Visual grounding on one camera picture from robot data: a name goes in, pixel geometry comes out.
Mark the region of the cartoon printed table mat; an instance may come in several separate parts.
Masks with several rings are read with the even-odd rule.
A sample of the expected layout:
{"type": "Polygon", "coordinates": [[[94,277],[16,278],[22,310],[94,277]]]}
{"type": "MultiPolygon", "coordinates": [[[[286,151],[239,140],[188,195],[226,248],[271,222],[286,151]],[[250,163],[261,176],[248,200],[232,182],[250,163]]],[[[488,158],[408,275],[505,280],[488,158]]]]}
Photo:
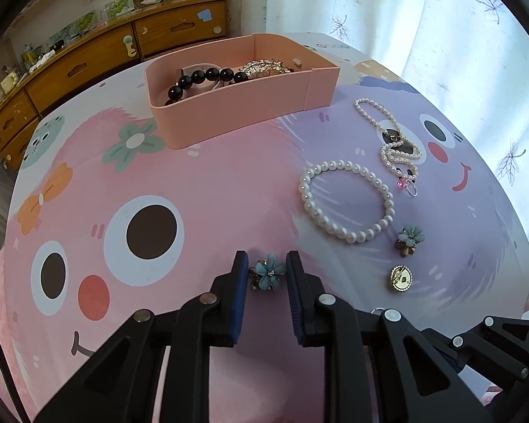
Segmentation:
{"type": "Polygon", "coordinates": [[[462,131],[385,68],[364,62],[333,103],[189,147],[168,148],[143,66],[51,112],[24,151],[5,240],[15,357],[37,415],[133,312],[177,309],[231,268],[297,250],[355,307],[393,307],[453,335],[520,317],[529,242],[504,189],[462,131]],[[344,160],[392,189],[394,220],[361,245],[329,236],[298,190],[314,163],[344,160]],[[402,257],[404,225],[425,240],[402,257]],[[412,287],[397,292],[403,264],[412,287]]]}

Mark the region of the pink plastic tray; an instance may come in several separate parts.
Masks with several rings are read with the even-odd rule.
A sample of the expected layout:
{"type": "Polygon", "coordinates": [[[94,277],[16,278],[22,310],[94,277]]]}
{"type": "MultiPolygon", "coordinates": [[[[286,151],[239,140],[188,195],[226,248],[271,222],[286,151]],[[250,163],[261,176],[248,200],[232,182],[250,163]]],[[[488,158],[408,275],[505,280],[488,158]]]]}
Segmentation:
{"type": "Polygon", "coordinates": [[[283,35],[255,33],[162,55],[145,69],[148,103],[168,147],[182,149],[214,136],[300,111],[329,106],[340,68],[283,35]],[[188,67],[214,64],[236,69],[273,59],[286,74],[255,78],[208,92],[189,92],[166,105],[168,90],[188,67]]]}

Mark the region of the wooden desk with drawers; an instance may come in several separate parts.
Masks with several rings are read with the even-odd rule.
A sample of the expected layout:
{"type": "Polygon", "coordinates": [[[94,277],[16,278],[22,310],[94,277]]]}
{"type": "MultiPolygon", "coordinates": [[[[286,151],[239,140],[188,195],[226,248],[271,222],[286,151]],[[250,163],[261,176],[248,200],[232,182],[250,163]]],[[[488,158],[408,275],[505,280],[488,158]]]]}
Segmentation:
{"type": "Polygon", "coordinates": [[[147,59],[228,35],[228,0],[177,0],[92,30],[23,78],[0,103],[0,158],[16,171],[40,119],[87,87],[147,59]]]}

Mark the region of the blue flower earring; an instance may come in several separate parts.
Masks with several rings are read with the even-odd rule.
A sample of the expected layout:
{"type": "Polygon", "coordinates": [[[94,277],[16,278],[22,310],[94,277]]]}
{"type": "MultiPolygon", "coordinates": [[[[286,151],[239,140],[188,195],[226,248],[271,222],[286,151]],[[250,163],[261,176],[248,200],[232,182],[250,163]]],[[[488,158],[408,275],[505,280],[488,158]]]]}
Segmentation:
{"type": "Polygon", "coordinates": [[[277,291],[286,275],[286,264],[269,253],[249,269],[250,287],[253,291],[277,291]]]}
{"type": "Polygon", "coordinates": [[[415,253],[416,247],[425,240],[423,230],[419,225],[404,225],[397,234],[395,247],[402,257],[415,253]]]}

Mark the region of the yellow mug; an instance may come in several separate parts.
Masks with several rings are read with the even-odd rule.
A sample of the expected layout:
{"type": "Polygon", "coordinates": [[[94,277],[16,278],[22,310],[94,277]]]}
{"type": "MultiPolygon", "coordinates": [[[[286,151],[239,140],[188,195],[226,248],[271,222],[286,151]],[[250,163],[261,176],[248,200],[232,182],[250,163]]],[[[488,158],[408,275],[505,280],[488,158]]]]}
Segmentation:
{"type": "Polygon", "coordinates": [[[19,75],[12,71],[6,75],[6,77],[1,81],[1,90],[4,94],[9,94],[20,82],[19,75]]]}

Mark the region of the gold rhinestone leaf jewelry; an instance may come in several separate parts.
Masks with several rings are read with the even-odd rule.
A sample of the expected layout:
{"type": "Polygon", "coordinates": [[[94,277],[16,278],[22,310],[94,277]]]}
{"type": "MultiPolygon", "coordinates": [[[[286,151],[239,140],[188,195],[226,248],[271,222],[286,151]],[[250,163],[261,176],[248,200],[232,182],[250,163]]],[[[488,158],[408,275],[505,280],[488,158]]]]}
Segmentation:
{"type": "Polygon", "coordinates": [[[240,73],[245,73],[249,79],[269,78],[278,74],[290,74],[292,69],[286,67],[282,61],[275,59],[258,59],[247,62],[240,67],[240,73]]]}

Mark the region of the round gold brooch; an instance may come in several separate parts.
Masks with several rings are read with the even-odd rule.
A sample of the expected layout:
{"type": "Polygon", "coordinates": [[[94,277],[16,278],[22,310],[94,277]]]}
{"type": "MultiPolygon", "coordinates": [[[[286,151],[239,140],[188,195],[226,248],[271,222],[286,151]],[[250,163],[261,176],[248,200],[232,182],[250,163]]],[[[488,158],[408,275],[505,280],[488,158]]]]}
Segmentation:
{"type": "Polygon", "coordinates": [[[389,282],[394,291],[406,292],[412,287],[413,274],[406,265],[399,264],[391,270],[389,282]]]}

